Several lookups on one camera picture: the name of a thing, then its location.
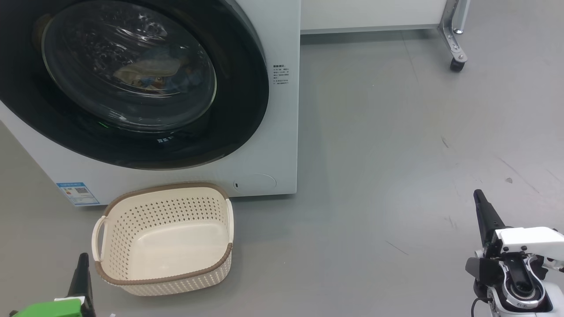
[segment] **perforated basket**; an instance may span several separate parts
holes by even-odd
[[[92,232],[98,274],[139,296],[189,292],[220,283],[231,268],[232,247],[231,202],[222,189],[207,183],[123,195],[108,205]]]

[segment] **caster wheel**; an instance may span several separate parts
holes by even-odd
[[[466,62],[461,63],[459,61],[457,61],[456,59],[452,59],[451,61],[451,71],[453,72],[459,72],[464,68],[464,64],[466,64]]]

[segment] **black cable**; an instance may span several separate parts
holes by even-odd
[[[474,307],[476,307],[476,303],[479,301],[486,301],[486,302],[491,302],[492,299],[488,298],[488,297],[478,297],[474,300],[474,302],[472,303],[472,308],[470,309],[470,316],[474,317]]]

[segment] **washing machine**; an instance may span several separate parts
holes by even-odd
[[[75,205],[296,192],[300,0],[0,7],[0,120]]]

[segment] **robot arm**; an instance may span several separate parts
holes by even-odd
[[[547,227],[506,226],[481,190],[474,192],[483,250],[469,258],[466,271],[474,291],[493,317],[564,316],[564,295],[543,282],[547,268],[564,271],[564,235]]]
[[[82,253],[70,283],[69,292],[64,298],[55,301],[36,303],[22,311],[12,311],[10,317],[96,317],[92,306],[92,284],[88,253]]]

